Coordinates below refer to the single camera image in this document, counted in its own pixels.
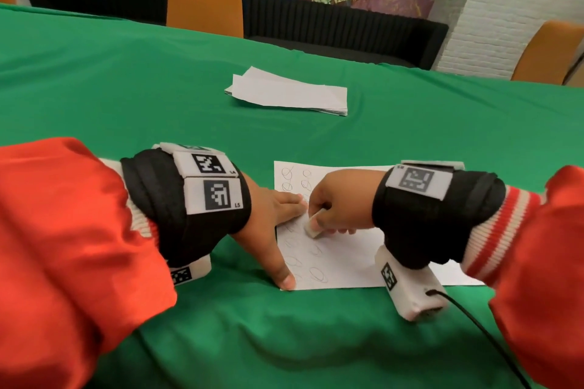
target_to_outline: paper with drawn circles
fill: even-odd
[[[391,166],[356,167],[387,171]],[[312,188],[332,171],[343,167],[323,167],[300,163],[274,162],[274,189],[302,194],[308,202]],[[308,214],[281,224],[276,229],[278,246],[296,277],[296,290],[385,286],[375,267],[375,254],[383,244],[380,229],[359,230],[355,235],[321,234],[310,238],[304,225]],[[481,282],[462,272],[455,262],[430,264],[443,286],[476,285]]]

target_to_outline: hand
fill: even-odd
[[[310,194],[308,215],[315,231],[354,234],[357,229],[373,228],[373,199],[385,171],[339,170],[325,175]]]
[[[244,228],[232,237],[255,257],[280,289],[293,290],[296,279],[276,242],[275,226],[306,212],[302,195],[260,188],[244,174],[252,198],[252,212]]]

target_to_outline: fingernail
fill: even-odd
[[[296,287],[296,279],[294,278],[294,276],[292,274],[290,274],[290,275],[288,275],[288,277],[286,277],[284,279],[280,288],[285,290],[285,291],[291,291],[291,290],[294,290],[295,287]]]
[[[317,219],[310,219],[310,228],[313,231],[319,231],[322,232],[322,228],[321,226],[318,224]]]

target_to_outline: person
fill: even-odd
[[[443,200],[386,186],[394,170],[327,174],[310,196],[309,216],[326,209],[312,229],[379,227],[412,269],[457,261],[494,288],[489,306],[529,375],[550,389],[582,387],[584,170],[560,169],[539,195],[487,172],[434,166],[452,174]]]
[[[260,188],[219,151],[171,147],[121,162],[72,138],[0,147],[0,387],[83,387],[98,356],[173,306],[173,279],[192,279],[228,233],[294,288],[274,227],[306,202]],[[213,178],[183,178],[174,159],[185,154]],[[210,189],[187,203],[187,183]]]

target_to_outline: knit cuff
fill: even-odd
[[[471,231],[460,265],[464,273],[493,286],[499,267],[522,223],[542,201],[538,194],[506,186],[503,205],[489,220]]]

